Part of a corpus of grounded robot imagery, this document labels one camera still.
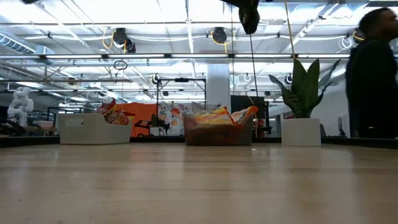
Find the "desk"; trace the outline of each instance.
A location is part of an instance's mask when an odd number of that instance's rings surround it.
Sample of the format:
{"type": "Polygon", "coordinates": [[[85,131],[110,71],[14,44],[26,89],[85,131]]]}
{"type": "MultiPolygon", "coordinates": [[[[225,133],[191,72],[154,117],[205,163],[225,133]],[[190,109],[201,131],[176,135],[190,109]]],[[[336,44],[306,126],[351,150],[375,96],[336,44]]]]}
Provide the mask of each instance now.
{"type": "Polygon", "coordinates": [[[2,223],[396,223],[398,150],[179,143],[0,149],[2,223]]]}

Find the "person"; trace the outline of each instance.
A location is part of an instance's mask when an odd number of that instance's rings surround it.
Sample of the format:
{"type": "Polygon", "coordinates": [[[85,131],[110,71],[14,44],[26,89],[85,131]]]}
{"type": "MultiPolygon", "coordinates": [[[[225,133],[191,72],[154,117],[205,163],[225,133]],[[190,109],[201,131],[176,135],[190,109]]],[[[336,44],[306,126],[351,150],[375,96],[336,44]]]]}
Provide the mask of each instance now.
{"type": "Polygon", "coordinates": [[[398,37],[395,13],[380,8],[359,23],[364,40],[351,51],[346,68],[351,129],[360,138],[398,137],[397,63],[389,42],[398,37]]]}

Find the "green leaf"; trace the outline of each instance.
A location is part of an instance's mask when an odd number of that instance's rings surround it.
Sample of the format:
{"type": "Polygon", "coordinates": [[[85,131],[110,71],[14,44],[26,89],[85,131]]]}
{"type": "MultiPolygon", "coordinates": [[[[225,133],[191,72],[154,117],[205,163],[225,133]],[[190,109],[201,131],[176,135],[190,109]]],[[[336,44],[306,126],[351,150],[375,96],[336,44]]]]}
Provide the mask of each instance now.
{"type": "Polygon", "coordinates": [[[331,84],[332,84],[332,82],[326,84],[326,85],[323,87],[322,92],[321,92],[321,95],[318,96],[318,99],[316,100],[316,102],[314,102],[314,104],[311,105],[311,107],[309,108],[309,110],[308,110],[308,112],[307,112],[308,117],[310,117],[312,110],[313,110],[316,106],[318,106],[318,104],[321,103],[322,98],[323,98],[323,94],[324,94],[326,88],[328,88],[331,84]]]}
{"type": "Polygon", "coordinates": [[[317,101],[318,98],[318,79],[320,73],[320,64],[319,59],[314,61],[310,68],[308,69],[307,75],[305,76],[305,80],[303,86],[300,91],[297,93],[297,97],[303,103],[306,110],[317,101]]]}
{"type": "Polygon", "coordinates": [[[297,95],[292,91],[286,89],[286,87],[273,75],[269,75],[271,82],[275,83],[282,90],[282,97],[284,99],[284,103],[292,110],[295,118],[303,118],[305,114],[305,107],[300,102],[297,95]]]}
{"type": "Polygon", "coordinates": [[[305,76],[307,75],[307,71],[301,64],[301,62],[297,59],[294,59],[293,63],[293,82],[292,82],[292,92],[297,94],[301,87],[303,86],[305,76]]]}
{"type": "Polygon", "coordinates": [[[335,62],[333,64],[333,66],[331,67],[329,73],[321,78],[321,80],[319,81],[319,84],[318,84],[319,88],[328,84],[331,74],[335,71],[335,69],[336,69],[337,65],[340,63],[340,61],[341,61],[341,59],[339,59],[337,62],[335,62]]]}

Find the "white robot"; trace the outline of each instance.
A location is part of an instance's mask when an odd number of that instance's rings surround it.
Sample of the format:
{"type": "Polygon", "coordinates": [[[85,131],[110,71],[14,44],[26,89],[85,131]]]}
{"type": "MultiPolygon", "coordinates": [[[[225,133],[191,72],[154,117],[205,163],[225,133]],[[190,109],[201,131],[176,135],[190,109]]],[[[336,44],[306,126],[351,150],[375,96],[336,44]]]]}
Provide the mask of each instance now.
{"type": "Polygon", "coordinates": [[[18,115],[18,124],[22,127],[26,127],[27,112],[33,111],[33,100],[28,98],[30,88],[19,87],[14,92],[10,106],[8,107],[8,117],[13,121],[16,121],[16,115],[18,115]]]}

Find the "white plastic basket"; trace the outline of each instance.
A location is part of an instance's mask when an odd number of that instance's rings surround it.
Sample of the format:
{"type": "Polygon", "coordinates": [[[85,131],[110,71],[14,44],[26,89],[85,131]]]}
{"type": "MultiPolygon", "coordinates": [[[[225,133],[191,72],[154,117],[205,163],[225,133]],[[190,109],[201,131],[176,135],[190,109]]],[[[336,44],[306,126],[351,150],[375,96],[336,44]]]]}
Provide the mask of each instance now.
{"type": "Polygon", "coordinates": [[[61,144],[117,144],[130,142],[128,125],[108,124],[102,114],[59,114],[61,144]]]}

